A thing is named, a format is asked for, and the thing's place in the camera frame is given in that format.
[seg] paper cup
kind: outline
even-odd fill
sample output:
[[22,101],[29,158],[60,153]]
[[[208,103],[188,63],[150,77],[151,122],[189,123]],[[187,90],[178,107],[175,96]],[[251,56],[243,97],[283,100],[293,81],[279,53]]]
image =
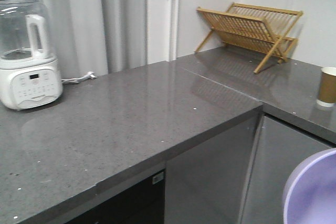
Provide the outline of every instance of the paper cup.
[[317,104],[332,107],[336,102],[336,68],[322,68]]

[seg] purple bowl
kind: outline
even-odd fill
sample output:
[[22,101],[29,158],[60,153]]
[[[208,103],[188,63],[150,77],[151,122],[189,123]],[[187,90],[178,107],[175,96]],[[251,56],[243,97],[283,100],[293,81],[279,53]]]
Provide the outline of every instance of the purple bowl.
[[336,224],[336,148],[318,152],[294,169],[282,206],[284,224]]

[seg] gray cabinet door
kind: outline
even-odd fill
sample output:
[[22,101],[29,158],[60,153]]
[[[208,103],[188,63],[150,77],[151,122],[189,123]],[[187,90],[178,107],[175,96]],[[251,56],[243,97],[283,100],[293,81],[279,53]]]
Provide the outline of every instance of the gray cabinet door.
[[165,224],[238,223],[256,123],[249,119],[167,162]]
[[247,193],[243,224],[283,224],[282,191],[304,159],[331,148],[265,117]]

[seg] quartz countertop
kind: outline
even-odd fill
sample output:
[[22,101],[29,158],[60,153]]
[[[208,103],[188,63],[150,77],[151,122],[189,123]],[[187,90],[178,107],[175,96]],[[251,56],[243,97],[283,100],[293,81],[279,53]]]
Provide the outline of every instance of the quartz countertop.
[[0,223],[47,223],[261,111],[336,143],[335,109],[316,105],[320,67],[255,75],[259,62],[217,48],[65,86],[39,108],[0,105]]
[[323,140],[336,143],[336,109],[316,104],[321,67],[296,60],[269,61],[254,74],[262,55],[235,47],[178,58],[176,65],[263,103],[263,111]]
[[260,111],[176,62],[68,85],[35,109],[1,105],[0,223],[47,223]]

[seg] bamboo dish rack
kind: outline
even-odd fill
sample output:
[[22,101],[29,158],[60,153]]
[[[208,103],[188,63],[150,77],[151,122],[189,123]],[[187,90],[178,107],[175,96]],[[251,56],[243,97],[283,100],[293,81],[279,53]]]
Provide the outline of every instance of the bamboo dish rack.
[[224,44],[265,54],[254,73],[259,73],[271,56],[279,58],[278,63],[288,61],[287,55],[298,39],[287,37],[287,34],[303,15],[302,11],[237,3],[232,3],[226,12],[201,7],[197,11],[210,24],[211,30],[195,52],[216,33]]

